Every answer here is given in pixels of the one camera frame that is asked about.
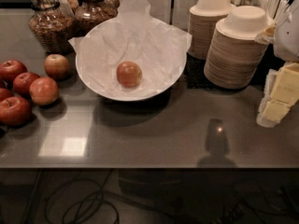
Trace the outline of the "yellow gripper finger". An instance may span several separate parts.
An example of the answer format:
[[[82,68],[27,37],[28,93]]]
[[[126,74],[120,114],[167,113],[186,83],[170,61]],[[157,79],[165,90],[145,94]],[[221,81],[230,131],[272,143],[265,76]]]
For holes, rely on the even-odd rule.
[[[291,108],[278,101],[262,99],[258,108],[256,122],[265,128],[274,128],[284,119]]]
[[[296,104],[299,100],[299,63],[288,63],[278,70],[270,98],[288,105]]]

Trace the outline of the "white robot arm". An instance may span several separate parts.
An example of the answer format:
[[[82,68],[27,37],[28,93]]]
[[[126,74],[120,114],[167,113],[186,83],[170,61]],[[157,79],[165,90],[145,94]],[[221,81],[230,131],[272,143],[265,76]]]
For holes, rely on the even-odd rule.
[[[266,128],[279,124],[299,100],[299,0],[293,0],[280,15],[273,44],[275,56],[285,63],[266,76],[256,118]]]

